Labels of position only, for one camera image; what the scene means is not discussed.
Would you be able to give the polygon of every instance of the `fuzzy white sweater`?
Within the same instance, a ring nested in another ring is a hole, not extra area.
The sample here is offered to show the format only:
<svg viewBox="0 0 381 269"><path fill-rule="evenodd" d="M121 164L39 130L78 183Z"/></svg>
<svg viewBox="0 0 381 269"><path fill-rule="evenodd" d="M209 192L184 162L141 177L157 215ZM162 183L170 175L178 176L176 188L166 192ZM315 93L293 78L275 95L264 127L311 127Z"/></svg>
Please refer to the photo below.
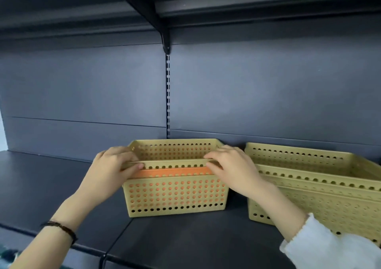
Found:
<svg viewBox="0 0 381 269"><path fill-rule="evenodd" d="M354 234L337 236L312 213L299 233L280 251L297 269L381 269L381 249Z"/></svg>

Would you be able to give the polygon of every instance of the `hand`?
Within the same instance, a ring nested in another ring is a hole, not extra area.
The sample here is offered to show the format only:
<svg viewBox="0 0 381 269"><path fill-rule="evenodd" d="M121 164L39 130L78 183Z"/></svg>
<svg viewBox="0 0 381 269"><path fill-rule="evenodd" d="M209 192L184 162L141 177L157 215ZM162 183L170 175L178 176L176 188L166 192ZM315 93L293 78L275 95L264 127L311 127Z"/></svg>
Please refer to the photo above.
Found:
<svg viewBox="0 0 381 269"><path fill-rule="evenodd" d="M253 199L255 192L266 183L251 158L240 148L225 145L207 153L204 158L218 161L222 169L210 162L207 167L231 189L246 197Z"/></svg>
<svg viewBox="0 0 381 269"><path fill-rule="evenodd" d="M138 161L137 156L128 147L112 147L98 153L75 194L90 206L98 206L144 166L138 163L121 171L121 166L126 161Z"/></svg>

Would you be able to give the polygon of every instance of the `person's right arm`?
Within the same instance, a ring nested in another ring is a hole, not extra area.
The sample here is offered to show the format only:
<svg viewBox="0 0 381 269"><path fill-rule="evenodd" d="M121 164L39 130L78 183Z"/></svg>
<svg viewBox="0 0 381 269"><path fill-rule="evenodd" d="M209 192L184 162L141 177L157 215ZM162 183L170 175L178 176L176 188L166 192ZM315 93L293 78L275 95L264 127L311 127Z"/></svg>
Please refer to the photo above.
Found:
<svg viewBox="0 0 381 269"><path fill-rule="evenodd" d="M287 199L259 175L253 161L239 148L223 146L204 156L207 167L231 189L253 199L266 211L285 238L281 251L298 269L381 269L381 250L370 240L340 237Z"/></svg>

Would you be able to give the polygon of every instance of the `basket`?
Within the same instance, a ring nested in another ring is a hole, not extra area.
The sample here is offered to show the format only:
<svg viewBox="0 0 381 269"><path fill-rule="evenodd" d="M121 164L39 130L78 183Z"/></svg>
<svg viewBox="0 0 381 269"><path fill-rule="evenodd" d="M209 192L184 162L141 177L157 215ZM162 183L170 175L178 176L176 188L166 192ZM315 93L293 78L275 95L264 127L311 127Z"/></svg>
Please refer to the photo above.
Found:
<svg viewBox="0 0 381 269"><path fill-rule="evenodd" d="M360 156L247 143L245 153L264 179L333 232L354 233L381 244L381 166ZM273 224L248 200L249 218Z"/></svg>
<svg viewBox="0 0 381 269"><path fill-rule="evenodd" d="M143 170L123 184L130 217L223 210L229 188L205 166L217 139L133 141Z"/></svg>

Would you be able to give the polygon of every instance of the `person's left hand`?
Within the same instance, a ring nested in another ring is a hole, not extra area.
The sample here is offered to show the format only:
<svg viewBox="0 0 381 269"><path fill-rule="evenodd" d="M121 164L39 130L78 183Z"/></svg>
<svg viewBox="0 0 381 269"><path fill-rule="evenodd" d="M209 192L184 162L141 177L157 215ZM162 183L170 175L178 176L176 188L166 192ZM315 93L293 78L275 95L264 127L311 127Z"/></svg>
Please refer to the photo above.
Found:
<svg viewBox="0 0 381 269"><path fill-rule="evenodd" d="M137 163L122 171L121 166L126 161L138 161L128 147L111 147L98 153L75 194L80 195L80 199L88 202L89 206L98 206L144 166Z"/></svg>

